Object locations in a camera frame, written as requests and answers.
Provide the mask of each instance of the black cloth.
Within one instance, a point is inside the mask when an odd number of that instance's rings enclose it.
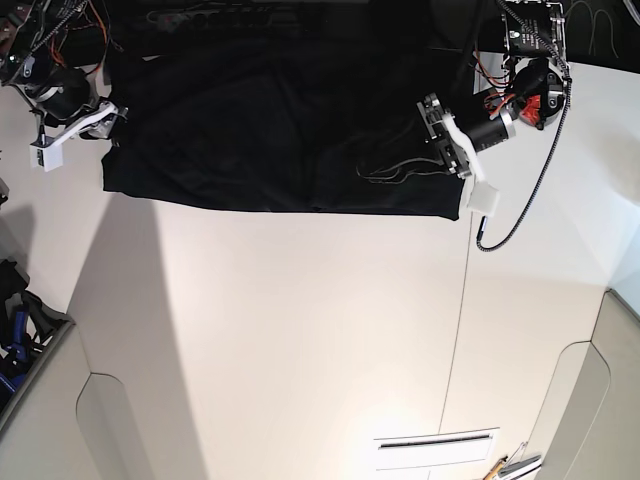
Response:
[[[129,114],[104,188],[216,210],[456,220],[455,176],[358,174],[428,154],[416,101],[449,81],[444,61],[320,41],[227,41],[148,62],[110,53],[111,99]]]

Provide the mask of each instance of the air vent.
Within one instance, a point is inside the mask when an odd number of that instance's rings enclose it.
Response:
[[[375,468],[437,467],[489,459],[499,428],[477,432],[428,437],[381,438],[374,440]]]

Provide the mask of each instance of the blue object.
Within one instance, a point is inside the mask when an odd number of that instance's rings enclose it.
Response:
[[[0,373],[0,386],[4,386],[11,393],[16,393],[16,390],[17,390],[16,386],[13,383],[11,383],[11,381],[1,373]]]
[[[16,320],[13,324],[13,344],[9,347],[10,350],[15,350],[16,360],[23,363],[29,360],[27,348],[23,345],[24,336],[27,333],[28,318],[28,312],[16,312]]]
[[[16,387],[16,389],[20,388],[20,385],[24,383],[24,379],[27,378],[26,375],[18,375],[17,377],[13,377],[11,379],[11,383]]]

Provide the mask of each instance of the red component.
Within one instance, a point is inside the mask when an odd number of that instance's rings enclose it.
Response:
[[[527,104],[520,112],[520,117],[532,126],[540,121],[540,95],[534,95],[527,99]]]

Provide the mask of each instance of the white surface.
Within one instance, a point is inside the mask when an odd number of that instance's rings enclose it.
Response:
[[[590,342],[582,342],[569,345],[562,351],[531,438],[522,454],[523,459],[537,455],[544,457],[549,451],[590,348],[593,348]]]
[[[607,401],[610,385],[611,374],[606,361],[593,345],[589,345],[578,381],[551,446],[545,452],[544,468],[537,480],[566,479],[603,402]]]
[[[468,223],[155,207],[113,200],[70,313],[158,478],[368,478],[374,438],[437,432]]]
[[[47,137],[47,142],[51,142],[53,138]],[[64,164],[64,152],[62,145],[51,145],[46,149],[39,146],[39,142],[33,142],[29,146],[31,154],[31,167],[38,168],[40,164],[45,172],[50,172],[56,168],[60,168]]]
[[[574,79],[521,231],[495,254],[471,248],[441,425],[469,215],[249,215],[111,196],[105,144],[69,142],[64,168],[32,171],[33,118],[0,90],[0,243],[28,254],[53,307],[76,290],[90,365],[125,384],[159,479],[367,478],[373,438],[500,427],[491,461],[431,473],[479,478],[531,435],[561,351],[590,338],[638,227],[640,80],[580,65]],[[480,156],[502,192],[486,243],[511,227],[551,143],[553,128],[521,127]]]
[[[78,397],[76,418],[103,480],[154,480],[120,381],[91,374]]]
[[[98,474],[76,422],[76,400],[88,378],[89,367],[74,328],[2,437],[0,478],[107,480]]]
[[[637,478],[640,323],[611,295],[593,343],[611,369],[611,387],[566,480]]]
[[[500,429],[427,437],[386,438],[373,443],[378,470],[480,462],[492,452]]]
[[[591,338],[605,286],[640,219],[632,188],[640,175],[640,98],[626,94],[640,76],[584,65],[572,74],[573,108],[527,219],[504,249],[472,248],[469,258],[441,432],[500,426],[493,461],[531,435],[562,350]],[[554,133],[553,126],[541,134],[519,124],[516,139],[480,154],[502,193],[485,245],[512,227]],[[483,473],[455,475],[434,471],[431,480]]]

